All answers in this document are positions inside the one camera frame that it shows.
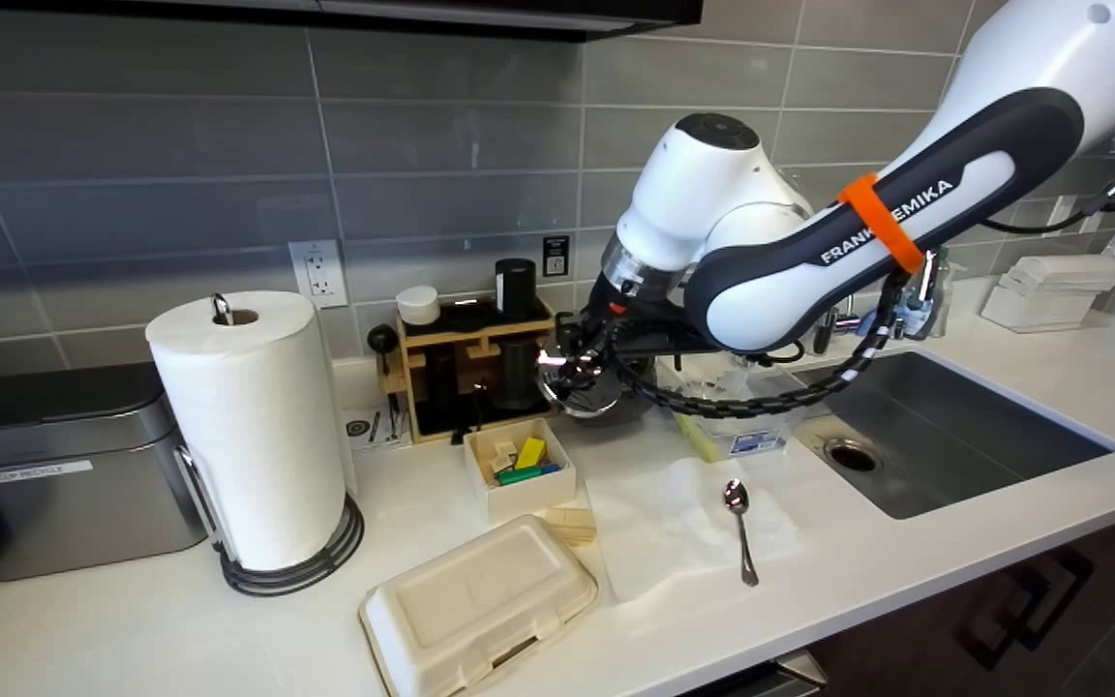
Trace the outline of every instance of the cabinet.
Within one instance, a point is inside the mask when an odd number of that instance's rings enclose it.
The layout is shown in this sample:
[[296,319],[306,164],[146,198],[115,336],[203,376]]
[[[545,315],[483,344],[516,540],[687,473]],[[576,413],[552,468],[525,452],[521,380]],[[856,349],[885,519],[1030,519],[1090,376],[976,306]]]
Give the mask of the cabinet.
[[816,647],[830,697],[1043,697],[1115,624],[1115,526]]
[[396,328],[399,349],[387,355],[382,393],[403,404],[413,441],[545,411],[534,351],[552,333],[552,319],[541,302],[521,322],[474,302],[447,306],[439,326],[399,322]]
[[459,35],[541,35],[598,38],[699,25],[706,0],[0,0],[26,13],[105,13],[105,15],[212,15],[317,25],[361,33],[459,33]]

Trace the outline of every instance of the paper towel roll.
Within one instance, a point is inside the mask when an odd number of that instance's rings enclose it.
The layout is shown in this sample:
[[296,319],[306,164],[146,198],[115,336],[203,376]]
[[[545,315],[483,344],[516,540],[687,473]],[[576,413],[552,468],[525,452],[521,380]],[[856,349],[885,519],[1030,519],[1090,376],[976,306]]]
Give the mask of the paper towel roll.
[[223,293],[156,319],[146,349],[197,463],[228,553],[253,571],[311,563],[341,523],[347,451],[317,315],[303,293]]

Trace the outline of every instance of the orange band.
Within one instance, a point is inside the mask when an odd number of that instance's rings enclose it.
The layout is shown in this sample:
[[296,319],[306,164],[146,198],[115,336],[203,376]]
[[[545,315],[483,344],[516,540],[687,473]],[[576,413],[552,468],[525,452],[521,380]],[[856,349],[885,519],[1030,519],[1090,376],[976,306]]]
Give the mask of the orange band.
[[880,200],[875,173],[848,182],[835,200],[843,200],[858,213],[858,222],[894,257],[894,262],[906,274],[920,273],[920,247],[906,238],[906,229],[894,222],[894,213]]

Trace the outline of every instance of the metal base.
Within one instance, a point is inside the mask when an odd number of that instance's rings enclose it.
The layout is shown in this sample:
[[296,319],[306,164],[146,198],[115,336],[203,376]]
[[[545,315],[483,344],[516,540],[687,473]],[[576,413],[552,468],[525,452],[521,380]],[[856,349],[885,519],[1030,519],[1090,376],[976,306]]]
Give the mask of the metal base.
[[219,543],[212,549],[219,559],[223,581],[237,592],[288,597],[288,592],[303,592],[303,590],[325,581],[328,575],[336,575],[361,549],[361,540],[365,540],[365,517],[361,517],[356,500],[347,495],[341,506],[336,531],[328,535],[328,543],[311,563],[259,575],[259,571],[243,571],[240,563],[232,563]]

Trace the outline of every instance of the spice rack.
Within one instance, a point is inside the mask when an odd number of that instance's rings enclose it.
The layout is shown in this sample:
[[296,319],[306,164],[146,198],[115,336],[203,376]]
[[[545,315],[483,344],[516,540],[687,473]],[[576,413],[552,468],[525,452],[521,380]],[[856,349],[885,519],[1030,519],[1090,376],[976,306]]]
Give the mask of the spice rack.
[[545,411],[532,380],[525,404],[502,406],[496,399],[502,389],[502,344],[538,344],[552,333],[552,319],[541,302],[525,319],[508,322],[481,299],[440,306],[440,319],[422,328],[396,319],[396,328],[399,349],[387,355],[379,389],[407,411],[413,441]]

